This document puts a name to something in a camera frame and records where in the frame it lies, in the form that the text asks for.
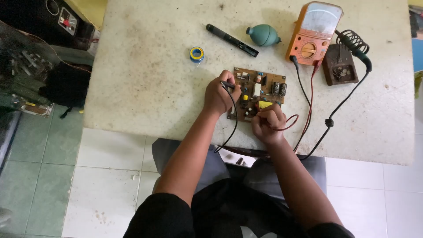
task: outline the power supply board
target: power supply board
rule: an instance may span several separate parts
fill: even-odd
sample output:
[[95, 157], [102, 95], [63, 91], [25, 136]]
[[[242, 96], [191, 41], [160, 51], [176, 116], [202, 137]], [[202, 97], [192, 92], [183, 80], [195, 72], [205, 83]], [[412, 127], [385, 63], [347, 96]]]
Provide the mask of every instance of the power supply board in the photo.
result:
[[[234, 68], [233, 75], [235, 84], [241, 85], [242, 94], [236, 102], [240, 122], [251, 122], [260, 109], [284, 102], [285, 76], [237, 67]], [[234, 107], [229, 109], [228, 119], [236, 120]]]

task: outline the black speaker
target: black speaker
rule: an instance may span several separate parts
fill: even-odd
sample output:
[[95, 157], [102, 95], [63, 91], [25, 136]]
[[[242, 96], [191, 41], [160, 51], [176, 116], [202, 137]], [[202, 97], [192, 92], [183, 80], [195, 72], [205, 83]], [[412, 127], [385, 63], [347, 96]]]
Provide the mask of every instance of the black speaker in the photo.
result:
[[63, 0], [0, 0], [0, 20], [48, 44], [87, 50], [94, 26]]

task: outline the black wire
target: black wire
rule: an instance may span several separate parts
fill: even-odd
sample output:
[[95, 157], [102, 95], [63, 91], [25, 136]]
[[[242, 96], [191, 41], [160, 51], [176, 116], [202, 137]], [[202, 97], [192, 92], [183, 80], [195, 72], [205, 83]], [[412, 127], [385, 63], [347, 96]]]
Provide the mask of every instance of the black wire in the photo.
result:
[[219, 150], [221, 150], [225, 145], [226, 145], [226, 143], [231, 139], [231, 137], [232, 137], [232, 135], [235, 133], [235, 130], [236, 130], [236, 127], [237, 127], [237, 125], [238, 125], [238, 109], [236, 108], [236, 105], [235, 105], [235, 101], [234, 101], [234, 99], [233, 99], [233, 97], [232, 97], [232, 95], [231, 95], [231, 93], [229, 92], [229, 90], [225, 87], [225, 86], [223, 86], [222, 85], [222, 87], [228, 92], [228, 94], [229, 94], [229, 96], [231, 97], [231, 100], [232, 100], [232, 103], [233, 103], [233, 106], [234, 106], [234, 108], [235, 108], [235, 116], [236, 116], [236, 122], [235, 122], [235, 127], [234, 127], [234, 129], [233, 129], [233, 131], [232, 131], [232, 134], [229, 136], [229, 138], [221, 145], [221, 146], [218, 146], [215, 150], [214, 150], [214, 152], [213, 153], [217, 153], [217, 152], [219, 152]]
[[[338, 109], [349, 99], [349, 97], [351, 96], [351, 94], [358, 88], [358, 86], [360, 86], [360, 84], [366, 79], [367, 75], [370, 73], [370, 71], [366, 71], [366, 74], [364, 75], [363, 79], [353, 88], [353, 90], [348, 94], [348, 96], [335, 108], [335, 110], [333, 110], [333, 112], [330, 114], [329, 119], [327, 120], [332, 120], [332, 116], [335, 114], [336, 111], [338, 111]], [[305, 160], [308, 159], [311, 154], [313, 154], [313, 152], [316, 150], [316, 148], [319, 146], [320, 142], [323, 140], [323, 138], [325, 137], [325, 135], [329, 132], [330, 128], [333, 126], [333, 124], [331, 126], [327, 126], [326, 131], [323, 133], [323, 135], [320, 137], [319, 141], [316, 143], [316, 145], [314, 146], [314, 148], [311, 150], [311, 152], [304, 157], [303, 159], [300, 160]]]
[[[305, 98], [306, 98], [306, 100], [307, 100], [307, 102], [308, 102], [308, 105], [311, 107], [311, 103], [310, 103], [310, 101], [308, 100], [307, 94], [305, 93], [305, 91], [304, 91], [304, 87], [302, 86], [301, 79], [299, 78], [298, 64], [295, 64], [295, 68], [297, 69], [298, 82], [299, 82], [299, 85], [301, 86], [302, 93], [304, 94], [304, 96], [305, 96]], [[300, 144], [300, 142], [301, 142], [301, 140], [302, 140], [303, 136], [305, 135], [305, 133], [306, 133], [306, 132], [307, 132], [307, 130], [308, 130], [308, 127], [310, 126], [310, 122], [311, 122], [311, 114], [312, 114], [312, 112], [310, 112], [310, 119], [308, 120], [307, 127], [305, 128], [304, 133], [302, 133], [302, 134], [301, 134], [301, 137], [299, 138], [297, 145], [294, 147], [294, 151], [296, 151], [296, 150], [297, 150], [297, 148], [298, 148], [298, 146], [299, 146], [299, 144]]]

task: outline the black cable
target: black cable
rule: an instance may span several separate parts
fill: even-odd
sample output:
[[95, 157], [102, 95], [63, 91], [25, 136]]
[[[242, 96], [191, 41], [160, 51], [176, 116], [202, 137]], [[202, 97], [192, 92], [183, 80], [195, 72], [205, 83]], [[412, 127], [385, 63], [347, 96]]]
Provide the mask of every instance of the black cable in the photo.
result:
[[[304, 91], [304, 87], [302, 86], [301, 79], [299, 78], [298, 61], [297, 61], [297, 58], [296, 58], [295, 56], [293, 57], [292, 62], [294, 63], [294, 65], [295, 65], [295, 69], [297, 70], [298, 82], [299, 82], [299, 85], [301, 86], [302, 93], [304, 94], [304, 96], [305, 96], [305, 98], [306, 98], [306, 100], [307, 100], [308, 106], [310, 106], [310, 107], [311, 107], [311, 103], [310, 103], [310, 101], [308, 100], [307, 94], [305, 93], [305, 91]], [[296, 150], [298, 149], [298, 146], [299, 146], [299, 144], [300, 144], [300, 142], [301, 142], [301, 140], [302, 140], [303, 136], [305, 135], [305, 133], [306, 133], [306, 132], [307, 132], [307, 130], [308, 130], [308, 127], [310, 126], [310, 122], [311, 122], [311, 114], [312, 114], [312, 112], [310, 112], [310, 119], [308, 120], [307, 127], [305, 128], [304, 133], [302, 133], [302, 134], [301, 134], [301, 137], [299, 138], [297, 145], [294, 147], [294, 151], [296, 151]]]
[[314, 146], [314, 148], [311, 150], [311, 152], [304, 157], [303, 159], [300, 159], [301, 161], [308, 159], [311, 154], [313, 154], [313, 152], [316, 150], [316, 148], [319, 146], [320, 142], [323, 140], [323, 138], [326, 136], [326, 134], [329, 132], [330, 128], [333, 127], [333, 120], [332, 120], [332, 116], [335, 114], [336, 111], [338, 111], [338, 109], [349, 99], [349, 97], [352, 95], [352, 93], [358, 88], [358, 86], [360, 86], [360, 84], [366, 79], [367, 75], [370, 73], [369, 70], [366, 71], [366, 74], [364, 75], [363, 79], [360, 80], [360, 82], [353, 88], [353, 90], [348, 94], [348, 96], [335, 108], [335, 110], [333, 110], [333, 112], [330, 114], [329, 118], [326, 119], [324, 122], [327, 126], [326, 131], [323, 133], [323, 135], [320, 137], [319, 141], [316, 143], [316, 145]]
[[233, 129], [233, 131], [232, 131], [232, 134], [229, 136], [229, 138], [221, 145], [221, 146], [218, 146], [215, 150], [214, 150], [214, 152], [213, 153], [217, 153], [217, 152], [219, 152], [219, 150], [221, 150], [225, 145], [226, 145], [226, 143], [231, 139], [231, 137], [232, 137], [232, 135], [235, 133], [235, 130], [236, 130], [236, 127], [238, 126], [238, 109], [236, 108], [236, 105], [235, 105], [235, 101], [234, 101], [234, 99], [233, 99], [233, 97], [232, 97], [232, 95], [231, 95], [231, 93], [229, 92], [229, 90], [222, 84], [222, 88], [224, 88], [225, 90], [226, 90], [226, 92], [229, 94], [229, 96], [231, 97], [231, 100], [232, 100], [232, 103], [233, 103], [233, 106], [234, 106], [234, 108], [235, 108], [235, 116], [236, 116], [236, 122], [235, 122], [235, 127], [234, 127], [234, 129]]

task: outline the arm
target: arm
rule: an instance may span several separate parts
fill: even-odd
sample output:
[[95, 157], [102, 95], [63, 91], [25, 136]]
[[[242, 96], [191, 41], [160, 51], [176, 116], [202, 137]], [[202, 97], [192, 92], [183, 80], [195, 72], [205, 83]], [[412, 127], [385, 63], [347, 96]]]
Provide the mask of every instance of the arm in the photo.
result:
[[[174, 194], [191, 206], [216, 122], [232, 106], [231, 98], [220, 84], [221, 80], [235, 84], [235, 79], [228, 70], [224, 70], [209, 83], [203, 110], [167, 163], [154, 194]], [[241, 89], [237, 86], [232, 97], [236, 101], [240, 95]]]
[[286, 203], [294, 216], [310, 229], [317, 224], [333, 222], [342, 225], [332, 204], [304, 168], [283, 136], [286, 116], [278, 104], [273, 104], [252, 119], [254, 135], [266, 146]]

